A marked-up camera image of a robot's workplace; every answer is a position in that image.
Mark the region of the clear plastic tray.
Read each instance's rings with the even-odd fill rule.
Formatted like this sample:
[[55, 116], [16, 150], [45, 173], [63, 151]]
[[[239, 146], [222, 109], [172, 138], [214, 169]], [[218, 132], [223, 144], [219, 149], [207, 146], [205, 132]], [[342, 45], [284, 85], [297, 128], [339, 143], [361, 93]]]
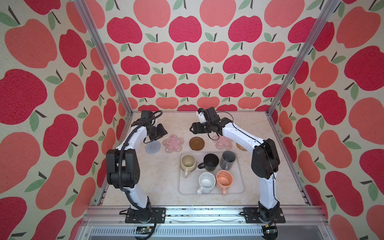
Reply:
[[[184, 156], [191, 155], [196, 159], [197, 165], [204, 161], [204, 156], [207, 154], [215, 154], [221, 159], [223, 151], [220, 152], [182, 152], [180, 155], [180, 160]], [[200, 187], [199, 177], [202, 173], [207, 172], [205, 169], [196, 168], [193, 172], [188, 173], [187, 178], [185, 178], [185, 171], [179, 170], [179, 180], [178, 180], [178, 189], [179, 193], [182, 195], [196, 195], [197, 190]], [[227, 196], [229, 195], [239, 195], [245, 191], [245, 184], [240, 169], [240, 164], [238, 159], [235, 160], [232, 168], [229, 170], [232, 174], [234, 181], [233, 184], [229, 187]]]

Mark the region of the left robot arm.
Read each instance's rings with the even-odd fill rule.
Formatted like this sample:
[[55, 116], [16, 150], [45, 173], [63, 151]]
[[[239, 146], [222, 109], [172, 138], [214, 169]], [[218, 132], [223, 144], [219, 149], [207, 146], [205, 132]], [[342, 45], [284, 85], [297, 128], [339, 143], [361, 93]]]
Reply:
[[123, 143], [106, 153], [107, 182], [127, 196], [134, 210], [151, 210], [149, 197], [139, 186], [141, 170], [136, 150], [146, 138], [153, 142], [168, 134], [162, 124], [157, 124], [162, 114], [160, 110], [142, 111], [141, 117], [132, 123]]

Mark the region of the woven rattan round coaster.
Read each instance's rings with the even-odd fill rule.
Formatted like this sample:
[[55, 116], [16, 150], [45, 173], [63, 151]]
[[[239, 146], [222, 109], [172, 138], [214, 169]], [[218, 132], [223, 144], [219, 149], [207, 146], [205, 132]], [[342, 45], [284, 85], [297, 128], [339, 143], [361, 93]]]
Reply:
[[236, 146], [237, 146], [237, 148], [239, 149], [239, 150], [241, 150], [241, 151], [247, 151], [244, 147], [242, 147], [241, 145], [239, 145], [239, 144], [236, 144]]

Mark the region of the peach pink mug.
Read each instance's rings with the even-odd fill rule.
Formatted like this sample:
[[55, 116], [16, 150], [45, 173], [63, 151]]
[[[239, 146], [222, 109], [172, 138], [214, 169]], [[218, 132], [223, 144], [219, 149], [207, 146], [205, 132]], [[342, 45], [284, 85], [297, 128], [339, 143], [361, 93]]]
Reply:
[[223, 196], [227, 195], [228, 189], [233, 181], [234, 178], [229, 171], [221, 170], [216, 175], [216, 187], [221, 191]]

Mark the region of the brown wooden round coaster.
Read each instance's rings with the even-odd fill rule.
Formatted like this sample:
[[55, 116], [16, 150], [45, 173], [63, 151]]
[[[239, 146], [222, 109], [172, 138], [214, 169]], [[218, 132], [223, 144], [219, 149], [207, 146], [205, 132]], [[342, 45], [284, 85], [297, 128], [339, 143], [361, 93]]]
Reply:
[[193, 137], [189, 141], [189, 146], [193, 151], [201, 151], [205, 147], [205, 141], [200, 137]]

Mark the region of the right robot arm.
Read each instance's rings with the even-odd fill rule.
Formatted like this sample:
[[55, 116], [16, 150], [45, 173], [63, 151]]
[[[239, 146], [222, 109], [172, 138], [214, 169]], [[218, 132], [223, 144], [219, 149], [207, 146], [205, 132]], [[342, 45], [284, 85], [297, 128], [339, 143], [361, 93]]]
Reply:
[[251, 169], [259, 178], [260, 219], [263, 223], [274, 222], [280, 209], [276, 197], [276, 173], [281, 163], [275, 142], [246, 132], [228, 118], [220, 118], [213, 107], [199, 108], [196, 114], [199, 121], [191, 125], [190, 132], [195, 135], [216, 133], [235, 141], [251, 154]]

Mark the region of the grey mug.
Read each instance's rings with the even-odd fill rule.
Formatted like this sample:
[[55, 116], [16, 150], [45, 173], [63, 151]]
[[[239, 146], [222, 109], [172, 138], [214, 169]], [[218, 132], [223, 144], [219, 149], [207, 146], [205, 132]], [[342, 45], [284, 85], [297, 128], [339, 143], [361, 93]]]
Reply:
[[219, 162], [221, 169], [229, 171], [233, 167], [236, 159], [237, 156], [234, 152], [224, 151]]

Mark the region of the pink flower coaster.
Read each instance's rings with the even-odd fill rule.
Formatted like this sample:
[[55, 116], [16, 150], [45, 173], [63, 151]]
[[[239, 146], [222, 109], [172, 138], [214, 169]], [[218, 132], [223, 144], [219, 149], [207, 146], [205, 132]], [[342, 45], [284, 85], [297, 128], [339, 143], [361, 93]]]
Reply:
[[218, 150], [230, 150], [233, 148], [233, 140], [225, 136], [214, 136], [213, 142]]
[[181, 152], [183, 150], [183, 144], [185, 140], [179, 138], [176, 135], [171, 135], [167, 139], [163, 140], [166, 153]]

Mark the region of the black mug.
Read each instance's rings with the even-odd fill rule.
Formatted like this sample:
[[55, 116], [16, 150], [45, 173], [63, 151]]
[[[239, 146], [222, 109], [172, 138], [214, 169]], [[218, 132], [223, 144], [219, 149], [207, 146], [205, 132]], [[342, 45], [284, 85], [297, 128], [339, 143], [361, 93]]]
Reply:
[[219, 164], [219, 158], [215, 154], [207, 154], [204, 156], [202, 163], [198, 164], [199, 169], [205, 169], [209, 172], [213, 172]]

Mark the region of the left aluminium corner post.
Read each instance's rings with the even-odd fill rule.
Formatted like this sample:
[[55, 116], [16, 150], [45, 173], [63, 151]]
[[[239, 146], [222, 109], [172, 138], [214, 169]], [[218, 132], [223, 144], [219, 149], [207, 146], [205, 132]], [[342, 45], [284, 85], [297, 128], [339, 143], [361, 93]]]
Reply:
[[109, 75], [112, 84], [117, 91], [117, 95], [119, 96], [123, 107], [125, 108], [127, 115], [131, 117], [133, 115], [133, 110], [131, 108], [131, 105], [128, 101], [128, 98], [125, 94], [125, 90], [123, 88], [123, 85], [121, 83], [121, 80], [113, 66], [112, 60], [110, 58], [110, 55], [107, 51], [107, 48], [105, 47], [105, 44], [103, 40], [100, 37], [99, 31], [97, 29], [97, 26], [92, 18], [92, 14], [86, 4], [86, 1], [79, 1], [75, 0], [75, 6], [82, 18], [82, 21], [84, 22], [90, 36], [91, 40], [93, 41], [98, 54], [101, 58], [101, 61], [103, 62], [103, 65], [105, 67], [105, 70], [107, 74]]

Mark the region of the right aluminium corner post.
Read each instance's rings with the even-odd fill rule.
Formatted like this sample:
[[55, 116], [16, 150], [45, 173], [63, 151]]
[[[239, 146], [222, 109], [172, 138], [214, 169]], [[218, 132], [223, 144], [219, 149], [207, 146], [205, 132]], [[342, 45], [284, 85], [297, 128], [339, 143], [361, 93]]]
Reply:
[[319, 17], [314, 23], [313, 28], [311, 29], [306, 41], [303, 43], [303, 47], [300, 49], [299, 54], [297, 55], [295, 61], [292, 64], [292, 67], [289, 70], [289, 73], [284, 78], [281, 87], [279, 88], [276, 96], [274, 97], [273, 101], [271, 102], [270, 107], [267, 110], [267, 116], [271, 117], [274, 110], [277, 108], [278, 104], [281, 102], [281, 98], [283, 97], [284, 93], [288, 89], [288, 86], [290, 85], [290, 82], [294, 79], [294, 76], [298, 72], [299, 68], [301, 67], [302, 63], [304, 62], [307, 54], [312, 49], [315, 41], [318, 39], [321, 31], [325, 27], [327, 21], [329, 20], [330, 16], [336, 9], [339, 1], [336, 0], [329, 0], [325, 3], [324, 7], [322, 8]]

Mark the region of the grey round coaster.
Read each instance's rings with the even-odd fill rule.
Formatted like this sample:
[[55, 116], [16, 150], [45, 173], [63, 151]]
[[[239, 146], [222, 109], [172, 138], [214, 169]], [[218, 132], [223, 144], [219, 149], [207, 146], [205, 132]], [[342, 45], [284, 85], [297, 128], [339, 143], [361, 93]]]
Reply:
[[146, 153], [150, 155], [156, 154], [160, 151], [161, 146], [162, 145], [158, 141], [152, 141], [150, 143], [147, 143], [145, 147]]

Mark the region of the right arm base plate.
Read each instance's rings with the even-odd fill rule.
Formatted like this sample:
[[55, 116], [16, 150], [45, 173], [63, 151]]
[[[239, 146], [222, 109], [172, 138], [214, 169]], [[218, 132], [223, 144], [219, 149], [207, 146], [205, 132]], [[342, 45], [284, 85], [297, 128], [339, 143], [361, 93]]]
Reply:
[[264, 208], [243, 208], [241, 215], [247, 224], [285, 224], [285, 215], [280, 207], [267, 210]]

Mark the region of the white mug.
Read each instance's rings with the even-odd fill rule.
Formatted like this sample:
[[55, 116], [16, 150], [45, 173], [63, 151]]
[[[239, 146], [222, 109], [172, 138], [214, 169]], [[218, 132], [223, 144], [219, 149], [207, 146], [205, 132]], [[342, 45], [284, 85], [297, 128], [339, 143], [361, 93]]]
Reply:
[[197, 194], [209, 194], [216, 186], [216, 178], [212, 173], [205, 172], [199, 176], [199, 189]]

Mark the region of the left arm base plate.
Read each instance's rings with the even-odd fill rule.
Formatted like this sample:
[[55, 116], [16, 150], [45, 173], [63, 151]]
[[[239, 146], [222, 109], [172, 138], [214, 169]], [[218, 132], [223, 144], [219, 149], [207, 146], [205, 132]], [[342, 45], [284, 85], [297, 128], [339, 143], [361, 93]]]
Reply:
[[143, 210], [134, 210], [129, 208], [127, 211], [125, 223], [127, 224], [164, 224], [166, 217], [166, 208], [151, 208], [151, 212]]

